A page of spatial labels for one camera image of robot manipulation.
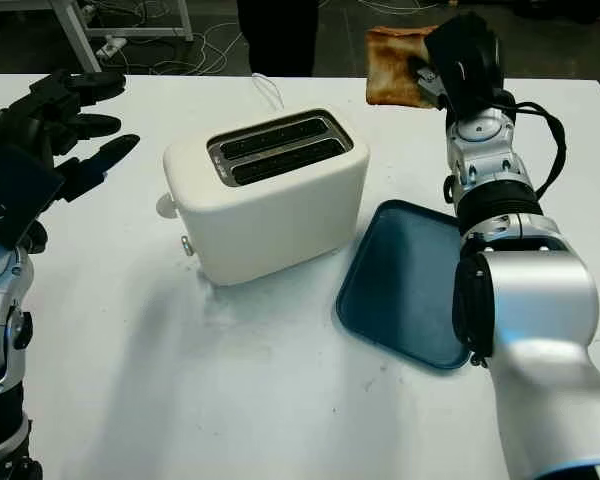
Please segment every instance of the person's leg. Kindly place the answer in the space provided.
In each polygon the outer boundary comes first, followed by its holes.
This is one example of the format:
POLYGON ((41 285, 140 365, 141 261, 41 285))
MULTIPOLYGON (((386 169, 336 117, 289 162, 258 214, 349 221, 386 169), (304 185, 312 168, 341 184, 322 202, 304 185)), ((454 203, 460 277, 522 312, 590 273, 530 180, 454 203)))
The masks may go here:
POLYGON ((311 76, 318 0, 237 1, 251 70, 268 76, 311 76))

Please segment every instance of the white table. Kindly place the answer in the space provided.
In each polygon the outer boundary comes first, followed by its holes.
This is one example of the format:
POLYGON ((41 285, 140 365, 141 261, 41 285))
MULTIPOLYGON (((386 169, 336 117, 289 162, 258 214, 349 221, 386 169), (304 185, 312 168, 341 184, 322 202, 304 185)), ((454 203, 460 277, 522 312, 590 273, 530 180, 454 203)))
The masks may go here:
MULTIPOLYGON (((34 76, 0 76, 0 107, 34 76)), ((450 212, 444 113, 364 102, 362 79, 276 80, 287 104, 329 102, 372 151, 360 235, 383 200, 450 212)), ((333 303, 356 245, 214 288, 155 213, 174 139, 267 103, 248 78, 131 77, 98 112, 138 133, 105 184, 42 221, 26 407, 49 480, 506 478, 487 371, 434 375, 351 337, 333 303)), ((600 291, 600 86, 511 80, 564 122, 564 173, 543 207, 600 291), (578 215, 578 211, 587 212, 578 215)), ((101 142, 77 148, 87 155, 101 142)), ((520 117, 515 147, 539 184, 554 147, 520 117)), ((591 348, 600 367, 600 327, 591 348)))

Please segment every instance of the toasted bread slice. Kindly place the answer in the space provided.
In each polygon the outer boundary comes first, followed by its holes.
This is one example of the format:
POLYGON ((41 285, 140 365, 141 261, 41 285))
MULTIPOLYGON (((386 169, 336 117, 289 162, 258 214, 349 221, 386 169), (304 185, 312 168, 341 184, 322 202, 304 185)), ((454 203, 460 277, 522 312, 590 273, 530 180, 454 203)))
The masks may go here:
POLYGON ((429 63, 424 37, 436 27, 388 28, 367 31, 367 103, 431 108, 409 72, 409 59, 429 63))

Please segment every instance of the plastic tray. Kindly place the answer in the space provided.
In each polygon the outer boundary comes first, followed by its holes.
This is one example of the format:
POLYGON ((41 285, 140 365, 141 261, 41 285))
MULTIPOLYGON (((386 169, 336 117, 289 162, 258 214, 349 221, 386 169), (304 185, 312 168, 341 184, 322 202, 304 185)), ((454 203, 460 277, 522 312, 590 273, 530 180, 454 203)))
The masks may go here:
POLYGON ((462 366, 468 350, 453 333, 456 220, 401 200, 382 203, 336 300, 342 324, 427 365, 462 366))

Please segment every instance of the toaster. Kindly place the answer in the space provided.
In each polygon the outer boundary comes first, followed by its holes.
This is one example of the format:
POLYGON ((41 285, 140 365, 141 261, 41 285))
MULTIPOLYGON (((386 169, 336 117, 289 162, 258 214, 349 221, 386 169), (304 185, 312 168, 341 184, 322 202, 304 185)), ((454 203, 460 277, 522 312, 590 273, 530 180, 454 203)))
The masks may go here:
POLYGON ((215 284, 245 282, 353 238, 369 150, 332 108, 195 132, 163 164, 173 206, 215 284))

